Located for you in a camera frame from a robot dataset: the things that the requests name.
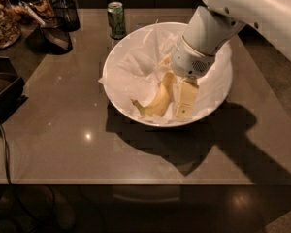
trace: floor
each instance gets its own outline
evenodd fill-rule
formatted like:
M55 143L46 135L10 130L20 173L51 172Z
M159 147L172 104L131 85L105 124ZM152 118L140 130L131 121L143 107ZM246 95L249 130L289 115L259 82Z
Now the floor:
M291 63L252 30L240 36L291 116ZM19 186L16 193L32 215L0 185L0 232L291 233L291 186Z

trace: green can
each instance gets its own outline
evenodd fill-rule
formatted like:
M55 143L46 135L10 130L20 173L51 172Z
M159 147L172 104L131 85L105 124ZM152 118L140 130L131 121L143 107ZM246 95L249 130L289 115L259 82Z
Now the green can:
M112 2L108 4L108 21L111 28L110 36L120 40L126 36L125 13L123 4Z

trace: glass jar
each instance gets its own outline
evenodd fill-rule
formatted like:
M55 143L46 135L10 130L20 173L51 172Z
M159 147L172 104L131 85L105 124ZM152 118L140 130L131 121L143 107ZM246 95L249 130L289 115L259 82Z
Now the glass jar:
M21 35L21 27L9 0L0 0L0 49L13 44Z

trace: black cable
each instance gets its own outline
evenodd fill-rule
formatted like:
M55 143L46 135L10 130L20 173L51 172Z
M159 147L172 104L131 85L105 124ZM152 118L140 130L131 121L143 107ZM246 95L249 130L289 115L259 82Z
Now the black cable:
M12 194L14 195L14 198L16 199L16 201L18 202L18 204L20 205L20 207L22 208L22 210L28 215L30 216L32 219L34 219L35 221L42 223L42 224L46 224L48 221L47 220L42 220L37 218L36 216L34 216L26 207L25 205L21 202L19 195L15 189L15 185L12 183L11 181L11 174L10 174L10 148L9 148L9 144L7 142L7 138L6 138L6 134L5 134L5 130L3 128L3 126L0 123L0 137L2 139L2 145L3 145L3 150L4 150L4 164L5 164L5 172L6 172L6 178L9 184L9 187L11 188ZM53 192L53 190L48 186L48 189L51 192L52 195L52 208L51 211L53 212L54 206L55 206L55 194Z

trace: gray countertop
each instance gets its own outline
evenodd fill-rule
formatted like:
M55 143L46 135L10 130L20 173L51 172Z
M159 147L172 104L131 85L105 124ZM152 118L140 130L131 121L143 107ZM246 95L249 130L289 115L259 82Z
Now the gray countertop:
M157 19L188 22L192 13L129 9L127 30ZM291 119L238 37L226 101L201 121L160 129L109 103L98 83L116 44L106 10L81 9L79 17L73 50L46 55L26 81L28 100L4 123L14 183L291 184Z

